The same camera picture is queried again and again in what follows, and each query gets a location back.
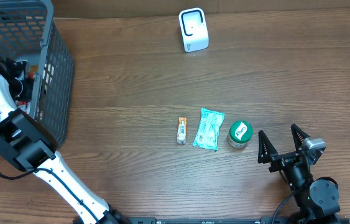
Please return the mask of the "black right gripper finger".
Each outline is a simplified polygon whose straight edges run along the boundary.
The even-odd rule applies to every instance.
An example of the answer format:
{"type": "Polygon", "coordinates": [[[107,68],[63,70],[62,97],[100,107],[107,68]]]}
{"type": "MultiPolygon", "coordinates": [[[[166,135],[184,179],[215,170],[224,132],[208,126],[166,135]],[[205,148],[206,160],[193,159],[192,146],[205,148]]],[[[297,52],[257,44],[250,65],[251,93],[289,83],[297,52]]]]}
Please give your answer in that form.
{"type": "Polygon", "coordinates": [[[291,132],[292,132],[292,136],[293,136],[295,149],[297,151],[305,151],[305,150],[307,150],[307,147],[303,145],[303,141],[306,138],[310,137],[310,135],[305,133],[296,124],[292,124],[290,128],[291,128],[291,132]]]}
{"type": "Polygon", "coordinates": [[[266,133],[263,130],[258,132],[259,150],[258,150],[258,163],[265,164],[274,161],[278,156],[277,150],[274,148],[266,133]]]}

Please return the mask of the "green lid Knorr jar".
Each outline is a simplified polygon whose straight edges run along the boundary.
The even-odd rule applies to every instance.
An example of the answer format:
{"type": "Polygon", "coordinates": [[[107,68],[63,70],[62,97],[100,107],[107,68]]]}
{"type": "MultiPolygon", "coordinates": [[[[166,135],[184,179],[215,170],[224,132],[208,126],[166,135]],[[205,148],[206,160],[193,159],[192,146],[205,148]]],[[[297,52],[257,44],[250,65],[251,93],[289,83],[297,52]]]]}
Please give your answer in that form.
{"type": "Polygon", "coordinates": [[[236,121],[229,129],[227,140],[235,148],[243,148],[251,140],[253,128],[247,121],[236,121]]]}

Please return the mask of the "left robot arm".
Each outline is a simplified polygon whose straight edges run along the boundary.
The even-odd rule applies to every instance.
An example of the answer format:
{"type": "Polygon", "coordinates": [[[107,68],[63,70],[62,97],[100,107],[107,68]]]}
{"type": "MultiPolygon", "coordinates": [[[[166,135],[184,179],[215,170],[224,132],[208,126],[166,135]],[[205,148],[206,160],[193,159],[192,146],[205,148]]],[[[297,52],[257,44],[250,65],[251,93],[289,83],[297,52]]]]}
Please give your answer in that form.
{"type": "MultiPolygon", "coordinates": [[[[32,98],[34,79],[26,62],[0,57],[0,156],[22,173],[51,186],[79,215],[79,223],[129,223],[130,220],[93,193],[68,167],[56,139],[16,105],[32,98]]],[[[15,180],[14,176],[0,177],[15,180]]]]}

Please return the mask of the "teal orange snack packet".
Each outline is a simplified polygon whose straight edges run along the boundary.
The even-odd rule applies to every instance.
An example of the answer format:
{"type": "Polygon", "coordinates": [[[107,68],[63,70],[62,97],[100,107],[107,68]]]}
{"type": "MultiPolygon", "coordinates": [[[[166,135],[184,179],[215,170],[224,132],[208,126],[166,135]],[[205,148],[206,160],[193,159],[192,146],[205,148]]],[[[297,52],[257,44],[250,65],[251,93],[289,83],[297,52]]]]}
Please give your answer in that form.
{"type": "Polygon", "coordinates": [[[195,140],[193,141],[193,146],[217,151],[219,130],[224,119],[224,113],[202,108],[200,114],[200,123],[195,136],[195,140]]]}

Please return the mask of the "red white snack bar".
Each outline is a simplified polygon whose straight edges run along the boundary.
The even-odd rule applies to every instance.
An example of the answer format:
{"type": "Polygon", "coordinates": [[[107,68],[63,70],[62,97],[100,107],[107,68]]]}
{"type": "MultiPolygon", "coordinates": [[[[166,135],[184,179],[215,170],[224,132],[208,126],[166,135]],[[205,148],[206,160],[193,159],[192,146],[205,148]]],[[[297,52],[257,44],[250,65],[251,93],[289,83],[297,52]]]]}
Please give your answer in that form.
{"type": "MultiPolygon", "coordinates": [[[[35,78],[35,72],[29,72],[28,77],[31,79],[35,78]]],[[[30,101],[16,101],[16,105],[18,108],[20,108],[22,111],[26,112],[27,114],[30,113],[30,101]]]]}

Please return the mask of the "small orange white packet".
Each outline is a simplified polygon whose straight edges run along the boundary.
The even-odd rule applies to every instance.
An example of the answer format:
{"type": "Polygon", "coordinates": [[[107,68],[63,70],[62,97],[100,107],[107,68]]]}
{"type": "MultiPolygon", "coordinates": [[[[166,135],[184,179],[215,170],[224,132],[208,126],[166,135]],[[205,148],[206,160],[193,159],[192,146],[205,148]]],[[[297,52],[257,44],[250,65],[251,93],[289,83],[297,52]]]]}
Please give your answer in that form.
{"type": "Polygon", "coordinates": [[[177,143],[186,144],[187,141],[187,119],[186,117],[178,118],[177,143]]]}

